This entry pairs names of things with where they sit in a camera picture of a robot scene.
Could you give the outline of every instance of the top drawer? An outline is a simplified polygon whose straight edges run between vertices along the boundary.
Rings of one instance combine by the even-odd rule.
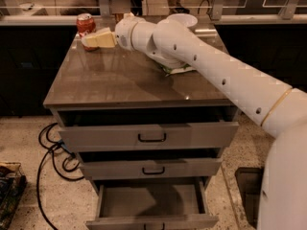
[[[60,136],[73,152],[228,147],[236,122],[140,126],[71,126]]]

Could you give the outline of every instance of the speckled floor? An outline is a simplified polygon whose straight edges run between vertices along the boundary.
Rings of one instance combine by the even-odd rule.
[[[37,169],[45,154],[37,140],[40,131],[54,122],[53,117],[1,117],[1,161],[20,162],[28,178],[28,185],[14,215],[11,230],[51,229],[39,212],[35,193]],[[212,229],[253,229],[249,226],[239,194],[235,172],[239,167],[261,167],[272,138],[244,114],[231,146],[224,152],[224,162],[218,174],[212,177],[206,190],[207,204],[219,222]],[[57,128],[52,139],[59,139]],[[66,157],[57,154],[57,164]],[[70,176],[78,177],[79,171]],[[52,168],[50,157],[41,175],[41,199],[46,215],[58,229],[87,229],[85,222],[95,218],[98,197],[86,180],[67,182]]]

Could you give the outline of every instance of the bottom drawer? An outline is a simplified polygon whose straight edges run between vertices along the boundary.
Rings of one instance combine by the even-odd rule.
[[[201,177],[104,181],[90,230],[161,230],[213,227]]]

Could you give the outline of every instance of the floor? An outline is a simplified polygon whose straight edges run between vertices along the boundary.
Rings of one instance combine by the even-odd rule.
[[[19,4],[33,0],[18,0]],[[60,6],[68,3],[65,0],[35,0],[42,3],[48,14],[59,15]],[[68,6],[76,0],[70,0]],[[182,0],[182,4],[197,14],[203,0]],[[207,5],[202,4],[200,12],[205,14]],[[168,14],[166,0],[144,0],[144,14]],[[54,122],[52,116],[44,117],[0,117],[0,161],[20,162],[27,176],[28,185],[14,215],[10,230],[44,230],[51,229],[39,212],[36,200],[35,184],[37,169],[46,150],[38,143],[38,134]],[[209,211],[219,217],[214,230],[248,230],[252,228],[246,219],[242,206],[235,172],[240,167],[260,168],[264,165],[273,139],[257,127],[246,115],[241,114],[238,120],[240,127],[229,148],[225,149],[223,164],[209,183],[206,197]],[[55,127],[51,138],[59,139]],[[57,154],[56,163],[60,166],[66,157]],[[69,176],[79,177],[76,171]],[[59,230],[87,229],[85,223],[95,218],[98,197],[86,180],[67,182],[53,170],[48,156],[41,175],[40,187],[42,206],[46,215]]]

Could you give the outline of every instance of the white bowl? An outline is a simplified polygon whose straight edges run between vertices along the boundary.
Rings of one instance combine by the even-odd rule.
[[[188,13],[174,13],[169,15],[167,18],[180,22],[183,26],[189,28],[190,30],[194,29],[198,24],[197,17]]]

